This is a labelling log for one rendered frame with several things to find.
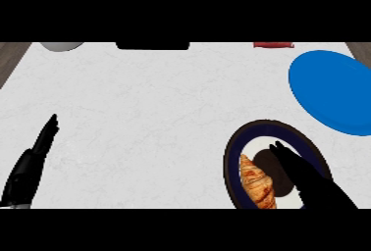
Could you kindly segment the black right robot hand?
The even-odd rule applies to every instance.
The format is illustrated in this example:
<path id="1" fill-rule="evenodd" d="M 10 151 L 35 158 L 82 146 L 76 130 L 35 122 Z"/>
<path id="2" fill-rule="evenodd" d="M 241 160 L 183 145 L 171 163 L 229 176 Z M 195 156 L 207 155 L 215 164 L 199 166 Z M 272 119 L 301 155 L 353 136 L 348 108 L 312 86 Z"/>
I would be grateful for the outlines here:
<path id="1" fill-rule="evenodd" d="M 269 145 L 286 176 L 297 187 L 307 210 L 354 210 L 356 205 L 338 185 L 323 178 L 313 165 L 276 141 Z"/>

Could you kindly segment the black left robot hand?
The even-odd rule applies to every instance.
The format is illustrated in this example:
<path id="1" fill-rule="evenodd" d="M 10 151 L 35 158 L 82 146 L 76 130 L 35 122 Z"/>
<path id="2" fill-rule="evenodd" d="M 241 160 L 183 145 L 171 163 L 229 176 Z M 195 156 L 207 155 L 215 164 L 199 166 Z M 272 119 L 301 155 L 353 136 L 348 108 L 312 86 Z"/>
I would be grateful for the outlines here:
<path id="1" fill-rule="evenodd" d="M 0 198 L 0 207 L 31 207 L 37 195 L 44 160 L 57 131 L 57 119 L 56 115 L 51 115 L 38 133 L 35 145 L 22 153 L 10 171 Z"/>

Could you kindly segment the golden brown croissant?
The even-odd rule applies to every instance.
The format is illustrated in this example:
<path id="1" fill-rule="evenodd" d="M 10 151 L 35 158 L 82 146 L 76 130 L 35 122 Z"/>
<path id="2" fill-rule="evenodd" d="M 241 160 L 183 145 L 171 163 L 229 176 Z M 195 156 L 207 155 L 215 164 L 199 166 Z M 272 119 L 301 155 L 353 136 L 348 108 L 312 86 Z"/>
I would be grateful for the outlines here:
<path id="1" fill-rule="evenodd" d="M 255 206 L 260 209 L 275 209 L 272 178 L 255 166 L 245 154 L 241 155 L 239 172 L 242 187 Z"/>

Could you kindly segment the dark rimmed white plate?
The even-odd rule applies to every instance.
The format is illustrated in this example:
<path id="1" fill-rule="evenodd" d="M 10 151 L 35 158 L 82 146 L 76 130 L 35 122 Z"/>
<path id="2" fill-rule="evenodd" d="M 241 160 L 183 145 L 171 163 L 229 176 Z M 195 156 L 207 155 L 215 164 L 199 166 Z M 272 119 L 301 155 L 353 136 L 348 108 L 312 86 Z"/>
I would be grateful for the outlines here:
<path id="1" fill-rule="evenodd" d="M 233 133 L 223 155 L 223 177 L 230 200 L 238 209 L 255 209 L 241 181 L 241 155 L 245 155 L 258 168 L 272 178 L 275 205 L 278 209 L 303 209 L 304 205 L 298 191 L 289 181 L 279 162 L 272 155 L 267 146 L 276 141 L 304 158 L 313 165 L 317 173 L 326 179 L 332 178 L 331 169 L 312 140 L 288 124 L 257 120 L 245 125 Z"/>

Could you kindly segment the blue plate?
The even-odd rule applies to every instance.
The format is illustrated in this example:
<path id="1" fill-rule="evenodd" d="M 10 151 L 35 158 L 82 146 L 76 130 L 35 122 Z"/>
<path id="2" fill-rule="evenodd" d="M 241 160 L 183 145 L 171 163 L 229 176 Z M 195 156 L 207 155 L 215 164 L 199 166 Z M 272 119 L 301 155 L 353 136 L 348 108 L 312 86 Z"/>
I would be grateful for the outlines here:
<path id="1" fill-rule="evenodd" d="M 371 136 L 371 69 L 326 50 L 303 53 L 288 69 L 292 95 L 310 116 L 331 129 Z"/>

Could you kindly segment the grey round bowl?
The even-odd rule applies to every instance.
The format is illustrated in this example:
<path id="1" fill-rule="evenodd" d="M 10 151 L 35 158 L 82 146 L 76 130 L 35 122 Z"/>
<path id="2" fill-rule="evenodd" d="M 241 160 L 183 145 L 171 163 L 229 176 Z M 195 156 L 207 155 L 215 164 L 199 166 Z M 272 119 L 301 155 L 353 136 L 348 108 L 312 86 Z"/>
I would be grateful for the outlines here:
<path id="1" fill-rule="evenodd" d="M 40 45 L 51 52 L 65 52 L 78 48 L 82 45 L 82 43 L 81 42 L 42 42 Z"/>

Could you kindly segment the red flat object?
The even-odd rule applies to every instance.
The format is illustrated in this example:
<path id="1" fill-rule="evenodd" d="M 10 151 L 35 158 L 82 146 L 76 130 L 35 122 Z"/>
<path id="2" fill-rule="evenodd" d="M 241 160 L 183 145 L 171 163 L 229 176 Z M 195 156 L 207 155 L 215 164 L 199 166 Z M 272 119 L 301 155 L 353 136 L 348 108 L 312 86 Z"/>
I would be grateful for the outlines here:
<path id="1" fill-rule="evenodd" d="M 254 48 L 294 48 L 292 42 L 254 42 Z"/>

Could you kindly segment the black rectangular appliance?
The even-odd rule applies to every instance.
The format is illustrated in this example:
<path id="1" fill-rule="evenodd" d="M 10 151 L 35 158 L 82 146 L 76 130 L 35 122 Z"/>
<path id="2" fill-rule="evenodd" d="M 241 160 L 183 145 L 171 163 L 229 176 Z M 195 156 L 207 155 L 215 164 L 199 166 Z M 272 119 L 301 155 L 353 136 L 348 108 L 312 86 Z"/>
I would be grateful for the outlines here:
<path id="1" fill-rule="evenodd" d="M 121 50 L 186 50 L 189 42 L 116 42 Z"/>

